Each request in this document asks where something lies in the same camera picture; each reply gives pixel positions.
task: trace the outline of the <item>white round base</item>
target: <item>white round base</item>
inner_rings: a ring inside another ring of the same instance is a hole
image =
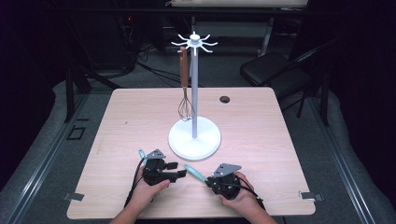
[[[180,120],[169,132],[169,146],[181,158],[201,160],[218,149],[221,136],[218,126],[210,119],[197,118],[197,137],[192,138],[192,120]]]

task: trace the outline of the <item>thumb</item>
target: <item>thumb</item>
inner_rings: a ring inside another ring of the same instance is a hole
[[[160,182],[160,183],[158,183],[158,184],[156,184],[156,185],[154,185],[152,187],[154,188],[155,192],[158,193],[161,190],[168,188],[170,183],[171,183],[170,180],[165,179],[162,182]]]

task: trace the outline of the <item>light wood tabletop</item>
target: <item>light wood tabletop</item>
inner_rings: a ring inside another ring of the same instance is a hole
[[[230,102],[219,98],[228,96]],[[274,92],[270,88],[200,88],[199,117],[213,121],[221,133],[217,151],[201,161],[188,161],[169,147],[168,134],[179,121],[180,88],[119,89],[112,93],[76,188],[81,202],[72,201],[72,219],[113,218],[122,210],[134,172],[146,154],[161,150],[165,162],[188,164],[211,176],[221,163],[242,166],[271,216],[312,215],[313,202]],[[157,194],[140,218],[238,217],[221,205],[204,182],[187,173]]]
[[[306,7],[308,0],[172,0],[173,7]]]

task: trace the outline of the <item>person's left hand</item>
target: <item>person's left hand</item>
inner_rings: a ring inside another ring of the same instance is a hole
[[[136,181],[142,177],[144,168],[145,166],[140,167],[137,173]],[[143,178],[140,179],[140,181],[137,183],[136,187],[134,188],[134,193],[128,205],[130,203],[133,203],[134,206],[136,206],[135,209],[137,209],[137,212],[140,214],[149,205],[149,203],[154,198],[155,194],[163,189],[168,188],[169,184],[170,181],[167,179],[156,185],[150,186],[148,183],[145,182]]]

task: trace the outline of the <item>person's right hand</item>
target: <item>person's right hand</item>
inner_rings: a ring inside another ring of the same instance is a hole
[[[242,186],[251,188],[254,191],[253,186],[248,182],[245,175],[240,172],[235,172],[234,174],[247,182],[248,186],[244,181],[241,180],[240,182]],[[233,210],[235,210],[235,212],[246,218],[250,223],[276,223],[268,215],[268,213],[260,207],[256,197],[245,189],[241,189],[239,194],[233,200],[227,200],[220,194],[219,197],[221,199],[221,203],[224,206],[231,207]]]

